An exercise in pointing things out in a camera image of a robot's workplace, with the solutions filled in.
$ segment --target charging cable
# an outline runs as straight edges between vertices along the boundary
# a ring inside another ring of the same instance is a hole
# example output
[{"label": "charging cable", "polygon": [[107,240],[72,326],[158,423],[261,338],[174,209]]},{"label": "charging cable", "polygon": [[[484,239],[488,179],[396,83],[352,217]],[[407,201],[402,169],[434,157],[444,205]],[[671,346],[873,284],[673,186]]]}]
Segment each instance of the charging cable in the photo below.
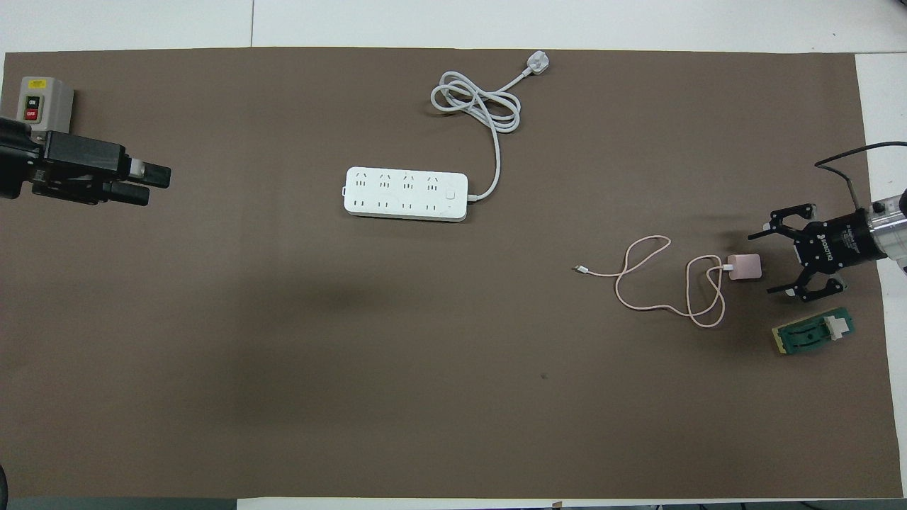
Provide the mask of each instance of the charging cable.
[{"label": "charging cable", "polygon": [[[629,266],[630,252],[633,251],[633,248],[636,245],[638,245],[641,242],[646,241],[646,240],[663,240],[663,241],[665,241],[665,244],[663,246],[661,246],[660,248],[658,248],[657,250],[651,252],[645,259],[643,259],[641,262],[637,263],[635,266],[633,266],[631,268]],[[638,306],[629,304],[623,297],[620,296],[620,281],[623,280],[623,277],[625,277],[628,274],[630,274],[631,272],[639,269],[643,264],[648,262],[649,259],[651,259],[652,257],[655,257],[656,255],[658,255],[661,251],[663,251],[670,245],[671,245],[671,239],[668,238],[667,236],[662,236],[662,235],[646,236],[642,239],[634,241],[633,244],[630,244],[629,247],[627,247],[627,251],[624,253],[624,267],[618,273],[614,273],[614,274],[597,273],[597,272],[590,271],[589,268],[587,268],[585,266],[576,266],[576,267],[574,267],[574,269],[582,274],[589,274],[592,276],[598,276],[598,277],[602,277],[602,278],[615,278],[616,280],[614,280],[614,294],[618,297],[618,300],[621,303],[623,303],[623,305],[625,307],[627,307],[629,309],[634,309],[634,310],[639,310],[639,311],[648,311],[648,310],[653,310],[653,309],[666,309],[666,310],[670,310],[670,311],[678,314],[681,317],[688,317],[697,326],[699,326],[701,328],[713,328],[713,327],[717,326],[721,322],[721,320],[725,317],[725,297],[724,297],[724,295],[721,294],[721,276],[725,271],[734,270],[734,265],[723,264],[721,261],[721,257],[718,257],[717,255],[701,255],[699,257],[694,258],[690,262],[687,262],[687,273],[686,273],[687,311],[686,312],[678,310],[671,305],[652,305],[652,306],[647,306],[647,307],[638,307]],[[712,289],[715,290],[715,298],[712,299],[712,303],[710,305],[708,305],[702,311],[693,312],[693,306],[690,303],[690,297],[689,297],[689,280],[690,280],[689,275],[690,275],[690,268],[693,266],[693,264],[695,264],[696,262],[698,262],[700,260],[713,260],[715,262],[715,265],[713,265],[712,267],[710,267],[706,270],[706,279],[708,280],[708,283],[711,284]],[[713,272],[718,273],[717,280],[712,278]],[[712,309],[714,309],[716,305],[718,305],[721,312],[718,315],[718,318],[715,320],[715,322],[706,324],[706,323],[700,322],[697,319],[697,317],[699,317],[701,315],[705,315],[708,312],[712,311]]]},{"label": "charging cable", "polygon": [[[545,69],[548,69],[548,64],[549,59],[545,52],[535,52],[526,61],[526,69],[522,73],[510,83],[493,92],[483,90],[465,75],[456,71],[448,71],[442,74],[438,86],[432,90],[432,105],[439,111],[444,113],[469,113],[477,121],[492,130],[494,180],[485,193],[467,195],[466,200],[469,202],[477,202],[487,197],[492,194],[492,191],[498,185],[498,180],[501,178],[501,145],[498,142],[498,133],[513,132],[520,125],[520,100],[512,93],[507,92],[507,90],[530,74],[541,74]],[[438,103],[438,94],[444,98],[446,104]],[[494,103],[509,113],[505,115],[490,113],[488,105],[485,103]]]}]

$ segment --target on/off switch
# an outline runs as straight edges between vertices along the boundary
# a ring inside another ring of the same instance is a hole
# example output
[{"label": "on/off switch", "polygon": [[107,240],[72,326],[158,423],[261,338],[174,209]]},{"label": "on/off switch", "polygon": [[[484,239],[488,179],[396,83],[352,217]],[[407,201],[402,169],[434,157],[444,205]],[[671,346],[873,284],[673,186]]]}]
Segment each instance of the on/off switch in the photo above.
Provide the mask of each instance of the on/off switch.
[{"label": "on/off switch", "polygon": [[30,122],[38,122],[40,116],[39,108],[41,106],[41,96],[39,95],[29,95],[25,97],[25,115],[24,119]]}]

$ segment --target black cable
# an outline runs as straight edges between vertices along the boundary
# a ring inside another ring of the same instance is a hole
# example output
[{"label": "black cable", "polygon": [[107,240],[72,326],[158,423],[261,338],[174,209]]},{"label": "black cable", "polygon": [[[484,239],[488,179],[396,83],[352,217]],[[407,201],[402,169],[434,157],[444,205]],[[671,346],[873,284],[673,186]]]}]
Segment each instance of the black cable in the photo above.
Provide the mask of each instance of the black cable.
[{"label": "black cable", "polygon": [[3,465],[0,465],[0,510],[6,510],[6,505],[9,504],[9,485],[6,483],[6,471],[3,470]]},{"label": "black cable", "polygon": [[860,209],[860,201],[858,201],[856,198],[856,191],[853,190],[853,183],[851,182],[850,177],[847,177],[847,175],[844,174],[844,172],[835,170],[834,168],[826,165],[826,163],[833,162],[835,160],[840,160],[841,158],[846,158],[847,156],[852,156],[852,155],[860,153],[860,152],[866,152],[866,151],[870,151],[872,149],[878,149],[879,147],[893,147],[893,146],[907,147],[907,142],[871,143],[869,145],[864,145],[863,147],[851,149],[850,151],[847,151],[847,152],[841,152],[840,154],[836,154],[830,158],[825,158],[825,159],[821,160],[820,162],[815,162],[815,167],[821,168],[822,170],[828,170],[831,173],[841,176],[841,178],[843,178],[844,181],[847,182],[847,190],[851,194],[851,200],[853,201],[853,207],[855,209]]}]

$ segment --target power strip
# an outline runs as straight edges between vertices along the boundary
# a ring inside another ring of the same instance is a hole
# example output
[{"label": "power strip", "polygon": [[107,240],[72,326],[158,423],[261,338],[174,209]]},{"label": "power strip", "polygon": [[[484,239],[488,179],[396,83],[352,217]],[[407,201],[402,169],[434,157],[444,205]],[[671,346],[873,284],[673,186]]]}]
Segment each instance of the power strip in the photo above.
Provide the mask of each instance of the power strip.
[{"label": "power strip", "polygon": [[354,216],[463,221],[468,184],[462,173],[354,166],[346,171],[343,205]]}]

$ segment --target gray switch box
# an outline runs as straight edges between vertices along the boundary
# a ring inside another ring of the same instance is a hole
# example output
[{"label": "gray switch box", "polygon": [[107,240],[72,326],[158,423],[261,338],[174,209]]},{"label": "gray switch box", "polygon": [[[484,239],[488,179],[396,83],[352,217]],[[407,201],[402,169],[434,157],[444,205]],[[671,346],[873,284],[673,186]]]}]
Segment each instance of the gray switch box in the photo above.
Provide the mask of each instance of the gray switch box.
[{"label": "gray switch box", "polygon": [[32,133],[43,138],[45,131],[69,132],[73,115],[73,89],[45,76],[26,76],[19,89],[17,121],[30,124]]}]

